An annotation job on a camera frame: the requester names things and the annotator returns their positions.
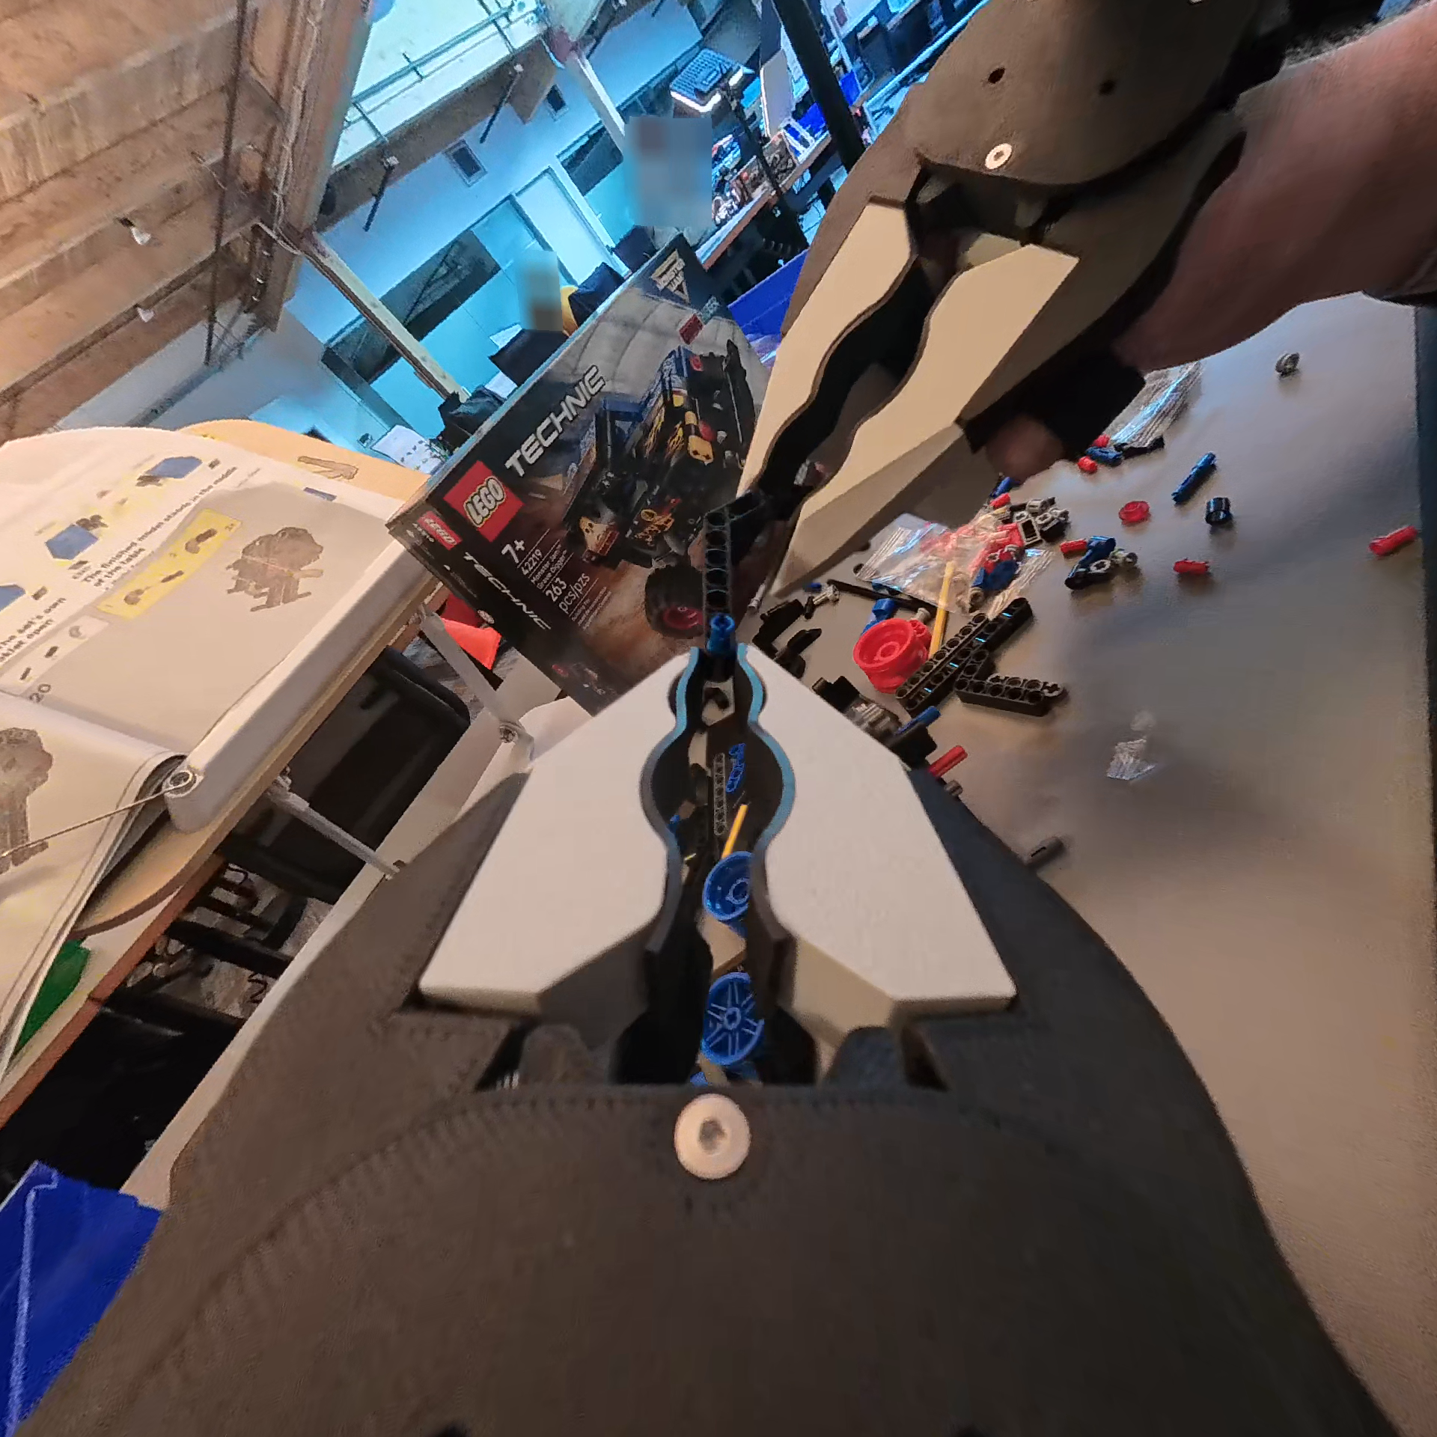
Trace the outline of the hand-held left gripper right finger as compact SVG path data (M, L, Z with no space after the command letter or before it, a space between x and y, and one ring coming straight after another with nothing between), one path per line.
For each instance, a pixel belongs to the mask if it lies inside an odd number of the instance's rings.
M852 1033L1016 1001L909 767L754 646L748 699L748 965L827 1069Z

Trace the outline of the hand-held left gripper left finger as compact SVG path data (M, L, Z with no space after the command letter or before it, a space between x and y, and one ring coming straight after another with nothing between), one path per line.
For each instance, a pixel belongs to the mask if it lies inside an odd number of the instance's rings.
M711 950L671 829L689 797L701 651L668 659L601 715L529 709L466 817L497 817L420 993L439 1006L568 1026L620 1082L689 1082Z

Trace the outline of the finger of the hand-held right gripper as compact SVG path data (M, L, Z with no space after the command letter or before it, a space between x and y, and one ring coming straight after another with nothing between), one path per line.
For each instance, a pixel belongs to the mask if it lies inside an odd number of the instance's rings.
M866 206L786 323L739 492L789 500L810 458L845 447L855 389L871 369L909 366L931 304L909 208Z
M892 518L914 509L941 477L980 463L968 428L1055 356L1069 337L1054 314L1079 258L1042 244L980 239L932 294L904 371L871 369L852 393L845 447L823 447L789 500L771 500L789 541L771 575L776 596L819 578Z

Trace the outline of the person's right forearm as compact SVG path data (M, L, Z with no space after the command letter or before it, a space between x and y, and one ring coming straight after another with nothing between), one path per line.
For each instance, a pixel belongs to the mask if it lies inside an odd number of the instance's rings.
M1436 5L1326 56L1336 105L1339 274L1377 300L1436 305Z

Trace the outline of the grey desk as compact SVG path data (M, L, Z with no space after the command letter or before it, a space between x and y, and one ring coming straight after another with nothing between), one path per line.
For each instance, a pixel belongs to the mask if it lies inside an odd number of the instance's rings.
M1017 646L1054 727L957 720L968 800L1116 944L1194 1059L1320 1316L1404 1434L1436 1432L1436 651L1416 313L1308 304L1205 362L1170 444L1236 503L1215 578L1055 599ZM1276 360L1301 354L1294 377ZM1132 718L1158 772L1106 777Z

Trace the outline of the person's right hand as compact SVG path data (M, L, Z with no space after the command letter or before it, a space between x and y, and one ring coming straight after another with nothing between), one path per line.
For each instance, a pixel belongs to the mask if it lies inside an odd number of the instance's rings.
M1339 162L1333 68L1285 71L1245 114L1244 156L1199 210L1166 286L1108 343L1124 369L1209 359L1299 304L1373 283Z

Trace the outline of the blue crate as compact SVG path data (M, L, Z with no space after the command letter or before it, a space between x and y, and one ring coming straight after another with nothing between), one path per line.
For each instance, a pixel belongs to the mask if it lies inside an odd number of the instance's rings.
M786 259L773 276L761 280L746 294L727 301L727 313L746 331L746 337L758 343L777 343L783 337L783 323L798 290L798 280L805 268L808 253Z

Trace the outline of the pile of small connector pins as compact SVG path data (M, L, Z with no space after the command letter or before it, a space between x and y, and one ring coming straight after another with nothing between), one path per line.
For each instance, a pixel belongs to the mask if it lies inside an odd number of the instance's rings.
M1069 539L1071 509L1055 497L1013 503L1011 494L1000 494L986 507L986 518L999 549L1029 550Z

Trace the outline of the clear plastic parts bag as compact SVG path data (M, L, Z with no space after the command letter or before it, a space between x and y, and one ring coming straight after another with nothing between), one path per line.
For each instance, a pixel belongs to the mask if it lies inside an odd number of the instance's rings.
M953 559L957 575L951 613L996 615L1027 595L1054 553L1054 544L999 549L986 514L957 529L903 514L871 539L855 577L859 583L892 585L936 610L944 566Z
M1199 393L1203 362L1161 369L1146 376L1136 402L1121 414L1111 445L1121 452L1154 452L1166 441Z

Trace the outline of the red wheel rim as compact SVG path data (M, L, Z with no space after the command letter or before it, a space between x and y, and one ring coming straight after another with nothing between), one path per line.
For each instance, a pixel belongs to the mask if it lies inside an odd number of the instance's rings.
M920 618L870 624L855 643L852 659L881 694L896 694L931 658L931 626Z

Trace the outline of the toy truck box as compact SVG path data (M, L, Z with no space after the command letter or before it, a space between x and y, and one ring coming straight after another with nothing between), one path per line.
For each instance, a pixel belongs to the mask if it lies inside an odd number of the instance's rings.
M767 366L671 240L389 521L582 709L705 638L704 526L734 500Z

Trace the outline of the scattered red blue pins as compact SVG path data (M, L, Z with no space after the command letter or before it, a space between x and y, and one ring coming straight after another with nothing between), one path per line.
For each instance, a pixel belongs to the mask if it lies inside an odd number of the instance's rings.
M1149 497L1132 497L1115 511L1116 524L1084 530L1079 537L1061 541L1061 554L1071 559L1063 578L1069 591L1084 595L1111 585L1116 578L1133 578L1141 575L1141 553L1133 541L1154 541L1155 524L1180 524L1180 539L1194 539L1194 521L1203 520L1209 549L1199 550L1198 544L1187 544L1176 550L1170 572L1189 587L1209 585L1215 578L1213 554L1218 541L1228 541L1234 533L1231 500L1213 489L1218 477L1215 452L1202 455L1181 481L1173 487L1165 507L1155 507Z

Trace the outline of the black angled connector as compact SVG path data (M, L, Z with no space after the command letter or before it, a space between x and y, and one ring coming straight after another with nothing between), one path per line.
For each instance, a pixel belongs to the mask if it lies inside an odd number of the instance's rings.
M793 659L802 658L806 646L810 646L817 639L819 630L814 626L799 630L799 633L791 639L784 639L784 636L799 621L805 623L813 621L819 608L835 600L836 595L827 587L822 587L799 599L783 600L761 615L758 630L748 638L748 643L761 653L765 653L767 658L771 658L773 661L781 661L783 667L791 667Z

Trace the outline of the green sheet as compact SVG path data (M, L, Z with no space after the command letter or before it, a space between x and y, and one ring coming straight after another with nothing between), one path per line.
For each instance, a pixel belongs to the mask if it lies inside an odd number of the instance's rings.
M72 996L90 965L90 948L77 939L69 939L50 965L47 968L36 996L29 1001L15 1041L10 1054L15 1057L40 1033L40 1028L54 1015L54 1012Z

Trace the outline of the blue storage bin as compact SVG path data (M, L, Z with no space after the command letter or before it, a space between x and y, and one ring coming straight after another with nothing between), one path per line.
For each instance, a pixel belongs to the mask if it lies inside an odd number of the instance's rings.
M3 1201L3 1432L97 1328L160 1223L135 1196L36 1162Z

